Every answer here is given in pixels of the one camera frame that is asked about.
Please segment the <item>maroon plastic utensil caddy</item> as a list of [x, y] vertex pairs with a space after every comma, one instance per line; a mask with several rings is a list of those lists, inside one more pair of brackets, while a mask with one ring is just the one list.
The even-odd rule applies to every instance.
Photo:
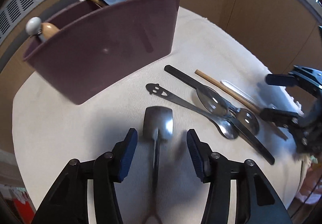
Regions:
[[72, 103], [171, 53], [180, 0], [76, 2], [50, 17], [58, 33], [33, 37], [23, 60]]

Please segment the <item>white cloth table mat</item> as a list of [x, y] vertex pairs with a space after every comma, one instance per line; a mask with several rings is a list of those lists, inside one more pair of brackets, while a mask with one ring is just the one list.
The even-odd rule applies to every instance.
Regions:
[[25, 187], [35, 207], [70, 159], [96, 159], [122, 141], [131, 128], [141, 132], [145, 109], [169, 107], [173, 111], [173, 137], [160, 147], [157, 212], [163, 223], [200, 223], [208, 185], [196, 176], [186, 144], [194, 129], [199, 138], [227, 159], [253, 159], [285, 206], [295, 197], [302, 163], [291, 136], [282, 139], [265, 122], [259, 140], [275, 157], [270, 165], [242, 138], [225, 139], [207, 118], [150, 95], [148, 83], [157, 83], [199, 106], [196, 92], [164, 71], [171, 65], [194, 77], [200, 70], [217, 80], [225, 79], [254, 98], [279, 109], [295, 109], [280, 88], [266, 85], [268, 69], [251, 52], [221, 28], [179, 9], [170, 55], [132, 73], [81, 105], [64, 98], [39, 74], [33, 73], [16, 93], [12, 111], [14, 152]]

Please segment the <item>white ball-end utensil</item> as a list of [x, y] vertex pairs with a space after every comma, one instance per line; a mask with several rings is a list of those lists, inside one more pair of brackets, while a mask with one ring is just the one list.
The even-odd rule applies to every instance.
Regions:
[[32, 17], [25, 26], [25, 31], [29, 36], [37, 37], [41, 42], [45, 42], [46, 38], [42, 33], [42, 20], [39, 17]]

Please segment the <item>plain metal spoon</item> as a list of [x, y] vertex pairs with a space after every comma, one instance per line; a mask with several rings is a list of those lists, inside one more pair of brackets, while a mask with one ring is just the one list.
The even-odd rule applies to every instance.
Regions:
[[235, 107], [208, 86], [197, 88], [196, 92], [201, 103], [210, 113], [218, 116], [231, 115], [249, 129], [253, 135], [259, 133], [260, 127], [258, 120], [251, 111], [245, 108]]

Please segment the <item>wooden-handled utensil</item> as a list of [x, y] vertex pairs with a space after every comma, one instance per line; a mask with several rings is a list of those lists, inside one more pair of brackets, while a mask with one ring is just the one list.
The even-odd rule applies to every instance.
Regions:
[[45, 40], [50, 39], [59, 31], [60, 29], [55, 25], [53, 25], [52, 23], [44, 22], [41, 24], [41, 34]]

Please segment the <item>wooden cabinet front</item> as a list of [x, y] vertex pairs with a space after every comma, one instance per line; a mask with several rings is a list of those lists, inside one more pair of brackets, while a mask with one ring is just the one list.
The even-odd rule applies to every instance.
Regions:
[[[8, 0], [1, 0], [1, 7]], [[78, 0], [44, 0], [29, 12], [1, 42], [1, 150], [13, 153], [12, 102], [33, 73], [22, 60], [30, 41], [25, 24], [43, 20]], [[321, 6], [316, 0], [180, 0], [251, 51], [273, 73], [294, 65], [321, 69]]]

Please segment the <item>square metal spatula spoon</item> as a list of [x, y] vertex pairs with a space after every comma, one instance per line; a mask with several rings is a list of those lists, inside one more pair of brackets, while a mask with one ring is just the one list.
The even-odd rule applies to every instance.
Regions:
[[152, 163], [152, 188], [150, 196], [149, 213], [142, 223], [149, 219], [155, 219], [162, 223], [157, 213], [157, 186], [159, 174], [159, 153], [162, 141], [169, 141], [173, 136], [173, 113], [172, 109], [162, 106], [152, 106], [145, 110], [143, 121], [143, 137], [153, 140], [153, 163]]

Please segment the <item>white plastic spoon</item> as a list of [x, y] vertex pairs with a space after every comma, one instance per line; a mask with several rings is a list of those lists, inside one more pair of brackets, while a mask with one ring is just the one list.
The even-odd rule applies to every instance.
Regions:
[[251, 104], [253, 104], [255, 106], [257, 105], [255, 99], [253, 99], [251, 96], [246, 94], [244, 91], [242, 91], [237, 86], [235, 86], [232, 83], [230, 83], [229, 81], [221, 80], [220, 83], [222, 85], [226, 86], [227, 88], [229, 88], [230, 90], [232, 90], [233, 92], [235, 92], [238, 96], [242, 97], [244, 100], [248, 101], [249, 103], [251, 103]]

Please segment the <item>smiley-handle metal spoon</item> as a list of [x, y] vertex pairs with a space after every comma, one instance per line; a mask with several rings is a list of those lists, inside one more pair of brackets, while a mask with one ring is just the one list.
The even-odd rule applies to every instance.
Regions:
[[194, 106], [193, 104], [162, 88], [159, 84], [148, 83], [146, 84], [146, 89], [151, 95], [159, 96], [162, 99], [168, 100], [181, 107], [185, 107], [208, 118], [209, 121], [213, 122], [217, 126], [217, 129], [219, 130], [221, 135], [226, 139], [236, 139], [238, 137], [237, 130], [234, 129], [228, 119], [211, 114], [207, 111], [202, 110], [201, 108]]

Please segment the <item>black-handled metal spoon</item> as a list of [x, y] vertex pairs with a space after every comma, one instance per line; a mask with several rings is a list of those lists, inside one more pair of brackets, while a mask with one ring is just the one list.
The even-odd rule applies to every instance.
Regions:
[[275, 158], [272, 154], [255, 137], [259, 133], [260, 127], [257, 118], [252, 112], [245, 108], [235, 107], [210, 87], [201, 84], [171, 65], [166, 65], [164, 70], [194, 88], [200, 102], [210, 113], [228, 119], [230, 123], [245, 136], [249, 144], [251, 144], [270, 165], [275, 163]]

